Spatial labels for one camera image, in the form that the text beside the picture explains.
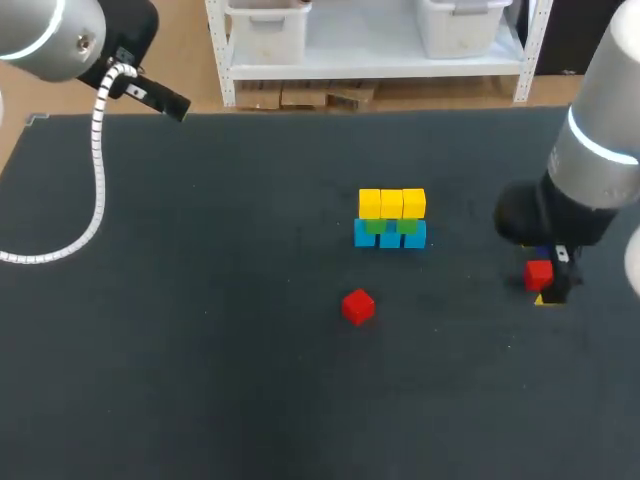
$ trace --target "silver metal cylinder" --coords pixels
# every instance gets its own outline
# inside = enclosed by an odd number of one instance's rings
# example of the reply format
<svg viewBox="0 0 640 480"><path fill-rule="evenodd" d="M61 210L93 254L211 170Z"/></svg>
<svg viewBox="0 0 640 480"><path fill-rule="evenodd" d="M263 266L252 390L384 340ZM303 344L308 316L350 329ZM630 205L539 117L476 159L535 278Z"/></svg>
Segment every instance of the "silver metal cylinder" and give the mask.
<svg viewBox="0 0 640 480"><path fill-rule="evenodd" d="M549 162L556 187L590 208L640 196L640 0L614 15Z"/></svg>
<svg viewBox="0 0 640 480"><path fill-rule="evenodd" d="M97 0L0 1L0 60L49 82L86 72L104 46Z"/></svg>

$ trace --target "wooden floor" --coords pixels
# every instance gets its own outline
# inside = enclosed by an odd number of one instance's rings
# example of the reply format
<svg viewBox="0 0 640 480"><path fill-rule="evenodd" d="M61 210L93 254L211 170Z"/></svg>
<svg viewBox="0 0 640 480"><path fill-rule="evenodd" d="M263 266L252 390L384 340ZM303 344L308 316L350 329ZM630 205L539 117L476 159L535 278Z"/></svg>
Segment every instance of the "wooden floor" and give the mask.
<svg viewBox="0 0 640 480"><path fill-rule="evenodd" d="M154 0L160 31L144 62L147 75L190 98L193 113L223 112L204 0ZM514 77L472 77L384 82L373 110L494 108L511 106ZM528 105L572 101L580 77L537 78ZM0 171L25 120L33 113L89 113L95 92L79 82L47 84L0 65L5 119L0 127ZM109 103L111 113L149 113L128 98Z"/></svg>

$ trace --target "red cube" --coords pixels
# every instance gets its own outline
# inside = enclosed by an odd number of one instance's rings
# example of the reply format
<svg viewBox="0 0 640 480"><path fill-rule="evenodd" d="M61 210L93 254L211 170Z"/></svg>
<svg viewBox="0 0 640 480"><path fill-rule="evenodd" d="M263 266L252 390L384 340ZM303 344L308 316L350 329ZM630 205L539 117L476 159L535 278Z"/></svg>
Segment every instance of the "red cube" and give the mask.
<svg viewBox="0 0 640 480"><path fill-rule="evenodd" d="M347 295L342 301L342 315L356 326L373 317L375 310L375 302L361 288Z"/></svg>
<svg viewBox="0 0 640 480"><path fill-rule="evenodd" d="M530 292L540 292L553 283L551 260L531 260L524 270L524 285Z"/></svg>

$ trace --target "robotic arm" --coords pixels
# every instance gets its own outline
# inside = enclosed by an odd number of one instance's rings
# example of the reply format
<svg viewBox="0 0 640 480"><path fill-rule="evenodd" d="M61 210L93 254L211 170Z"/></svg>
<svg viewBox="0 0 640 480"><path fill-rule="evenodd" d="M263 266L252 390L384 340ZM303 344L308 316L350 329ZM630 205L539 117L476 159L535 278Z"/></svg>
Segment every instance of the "robotic arm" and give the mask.
<svg viewBox="0 0 640 480"><path fill-rule="evenodd" d="M141 72L157 30L149 0L1 0L0 60L47 82L77 78L97 90L116 62ZM119 78L109 92L124 94L178 121L190 106L141 75Z"/></svg>
<svg viewBox="0 0 640 480"><path fill-rule="evenodd" d="M618 211L639 197L640 0L627 0L593 57L546 173L537 183L505 189L494 220L513 243L562 246L564 259L552 261L567 278L547 292L562 302L576 279L561 263L598 243ZM629 244L626 269L640 295L640 231Z"/></svg>

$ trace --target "block stack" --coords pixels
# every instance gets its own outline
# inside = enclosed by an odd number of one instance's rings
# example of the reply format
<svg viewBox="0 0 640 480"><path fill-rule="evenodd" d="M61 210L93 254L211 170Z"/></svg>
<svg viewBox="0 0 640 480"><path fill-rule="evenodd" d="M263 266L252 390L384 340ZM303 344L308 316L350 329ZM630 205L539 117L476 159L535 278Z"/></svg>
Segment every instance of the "block stack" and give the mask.
<svg viewBox="0 0 640 480"><path fill-rule="evenodd" d="M425 248L427 197L422 188L361 189L354 221L356 247Z"/></svg>

